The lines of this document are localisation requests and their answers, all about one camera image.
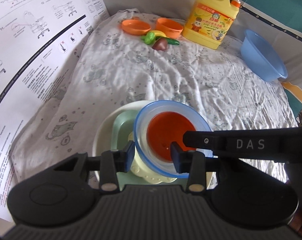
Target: qr code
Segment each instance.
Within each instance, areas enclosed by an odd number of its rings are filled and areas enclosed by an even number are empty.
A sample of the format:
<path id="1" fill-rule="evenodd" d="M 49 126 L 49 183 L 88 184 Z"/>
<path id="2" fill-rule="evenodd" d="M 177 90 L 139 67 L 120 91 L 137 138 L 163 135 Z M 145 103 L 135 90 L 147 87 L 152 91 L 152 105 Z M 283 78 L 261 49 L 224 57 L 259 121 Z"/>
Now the qr code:
<path id="1" fill-rule="evenodd" d="M 88 32 L 89 35 L 91 35 L 91 33 L 93 32 L 93 28 L 90 25 L 89 28 L 86 29 L 86 31 Z"/>

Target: blue plastic tub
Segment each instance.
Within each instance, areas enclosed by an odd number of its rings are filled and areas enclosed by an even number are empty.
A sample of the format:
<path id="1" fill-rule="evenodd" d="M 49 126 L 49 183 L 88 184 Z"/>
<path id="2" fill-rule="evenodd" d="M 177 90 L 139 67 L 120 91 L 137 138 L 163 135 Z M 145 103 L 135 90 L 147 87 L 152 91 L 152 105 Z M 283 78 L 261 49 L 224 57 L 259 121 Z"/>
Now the blue plastic tub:
<path id="1" fill-rule="evenodd" d="M 194 109 L 182 103 L 168 100 L 160 100 L 146 105 L 138 113 L 134 122 L 134 141 L 137 152 L 142 161 L 154 172 L 171 178 L 187 178 L 188 173 L 179 174 L 175 171 L 174 164 L 158 159 L 149 148 L 146 138 L 147 128 L 150 121 L 162 112 L 176 112 L 186 117 L 197 131 L 211 131 L 207 122 Z M 213 157 L 211 150 L 197 149 L 206 157 Z"/>
<path id="2" fill-rule="evenodd" d="M 269 42 L 254 31 L 245 31 L 241 54 L 243 60 L 252 72 L 266 82 L 280 77 L 288 77 L 287 69 L 279 55 Z"/>

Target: white lettering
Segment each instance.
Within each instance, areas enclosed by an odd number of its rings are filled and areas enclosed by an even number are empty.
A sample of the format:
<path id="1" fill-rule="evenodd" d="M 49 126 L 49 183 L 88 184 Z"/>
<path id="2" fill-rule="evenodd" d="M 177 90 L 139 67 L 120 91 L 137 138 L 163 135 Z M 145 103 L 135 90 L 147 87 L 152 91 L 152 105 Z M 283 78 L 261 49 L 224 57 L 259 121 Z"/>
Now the white lettering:
<path id="1" fill-rule="evenodd" d="M 237 149 L 241 149 L 242 148 L 242 145 L 243 145 L 243 141 L 241 139 L 237 139 L 236 140 L 236 148 Z"/>
<path id="2" fill-rule="evenodd" d="M 251 140 L 248 142 L 247 149 L 248 149 L 249 147 L 252 148 L 252 150 L 253 150 L 253 144 L 252 144 L 252 141 L 251 141 Z"/>
<path id="3" fill-rule="evenodd" d="M 259 140 L 259 145 L 260 145 L 260 146 L 258 147 L 259 150 L 264 149 L 264 143 L 263 143 L 263 142 L 264 142 L 263 139 L 260 139 L 260 140 Z"/>

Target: assembly instructions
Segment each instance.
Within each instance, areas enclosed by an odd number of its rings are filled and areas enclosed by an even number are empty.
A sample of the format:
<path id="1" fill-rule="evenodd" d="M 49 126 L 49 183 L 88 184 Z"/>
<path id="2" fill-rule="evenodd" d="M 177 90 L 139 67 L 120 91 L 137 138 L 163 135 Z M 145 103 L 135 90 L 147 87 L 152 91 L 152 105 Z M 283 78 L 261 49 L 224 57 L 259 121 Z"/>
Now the assembly instructions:
<path id="1" fill-rule="evenodd" d="M 0 0 L 0 218 L 12 221 L 14 139 L 46 101 L 62 99 L 88 36 L 108 17 L 103 0 Z"/>

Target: orange bowl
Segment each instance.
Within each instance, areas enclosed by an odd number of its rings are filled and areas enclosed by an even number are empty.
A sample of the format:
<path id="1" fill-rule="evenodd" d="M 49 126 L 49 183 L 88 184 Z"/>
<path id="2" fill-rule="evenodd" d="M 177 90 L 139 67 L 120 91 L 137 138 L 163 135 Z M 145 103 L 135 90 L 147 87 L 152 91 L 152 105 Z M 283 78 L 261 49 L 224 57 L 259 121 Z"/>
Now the orange bowl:
<path id="1" fill-rule="evenodd" d="M 167 18 L 159 18 L 156 21 L 155 29 L 164 32 L 169 38 L 176 39 L 183 31 L 183 26 L 176 21 Z"/>
<path id="2" fill-rule="evenodd" d="M 142 36 L 145 35 L 151 26 L 140 20 L 124 20 L 122 22 L 122 30 L 131 35 Z"/>

